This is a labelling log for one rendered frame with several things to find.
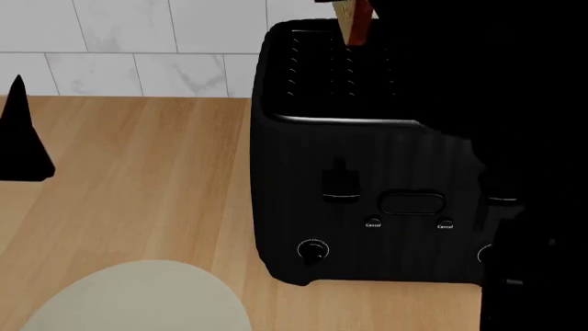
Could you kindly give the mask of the toasted bread slice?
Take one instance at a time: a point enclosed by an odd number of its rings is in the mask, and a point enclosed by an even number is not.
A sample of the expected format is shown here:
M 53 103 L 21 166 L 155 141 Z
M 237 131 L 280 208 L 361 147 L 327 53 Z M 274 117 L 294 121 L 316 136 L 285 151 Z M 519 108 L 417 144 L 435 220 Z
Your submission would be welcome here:
M 362 46 L 378 16 L 370 0 L 334 0 L 334 13 L 346 46 Z

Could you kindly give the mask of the cream round plate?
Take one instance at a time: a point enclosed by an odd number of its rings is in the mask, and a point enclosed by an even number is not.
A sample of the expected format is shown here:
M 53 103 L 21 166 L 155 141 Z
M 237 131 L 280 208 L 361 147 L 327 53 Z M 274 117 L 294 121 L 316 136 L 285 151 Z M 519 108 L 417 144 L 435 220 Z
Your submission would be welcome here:
M 143 260 L 101 269 L 46 301 L 19 331 L 253 331 L 234 292 L 204 269 Z

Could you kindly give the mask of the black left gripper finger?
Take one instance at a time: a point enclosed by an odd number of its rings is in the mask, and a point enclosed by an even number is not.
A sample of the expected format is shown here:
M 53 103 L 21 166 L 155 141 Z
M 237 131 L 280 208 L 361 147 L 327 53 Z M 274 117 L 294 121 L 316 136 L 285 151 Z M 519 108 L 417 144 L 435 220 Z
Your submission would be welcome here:
M 16 76 L 0 115 L 0 181 L 44 181 L 54 174 L 32 123 L 24 81 Z

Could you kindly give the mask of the black four-slot toaster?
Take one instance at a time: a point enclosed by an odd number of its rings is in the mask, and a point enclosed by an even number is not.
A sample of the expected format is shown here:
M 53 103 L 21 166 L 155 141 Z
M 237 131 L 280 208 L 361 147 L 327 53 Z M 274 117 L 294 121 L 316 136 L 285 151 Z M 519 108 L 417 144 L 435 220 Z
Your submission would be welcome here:
M 254 77 L 250 182 L 254 239 L 270 275 L 315 280 L 483 282 L 478 251 L 522 206 L 474 153 L 470 140 L 407 115 L 374 112 L 393 88 L 391 43 L 373 21 L 363 46 L 346 46 L 335 19 L 276 24 Z M 356 203 L 327 203 L 322 171 L 335 158 L 359 173 Z M 381 228 L 366 228 L 379 217 Z M 440 217 L 454 228 L 436 228 Z M 320 239 L 329 255 L 304 267 L 297 246 Z

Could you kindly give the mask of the black toaster dial knob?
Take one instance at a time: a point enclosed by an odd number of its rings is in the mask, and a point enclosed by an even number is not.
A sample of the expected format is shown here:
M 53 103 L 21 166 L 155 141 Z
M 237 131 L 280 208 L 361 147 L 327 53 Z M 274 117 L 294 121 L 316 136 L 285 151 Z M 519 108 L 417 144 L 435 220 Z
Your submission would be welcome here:
M 320 239 L 306 239 L 297 246 L 298 256 L 304 267 L 312 267 L 323 261 L 330 253 L 330 247 Z
M 495 256 L 495 246 L 493 244 L 488 244 L 478 251 L 476 258 L 481 264 L 489 264 L 493 262 Z

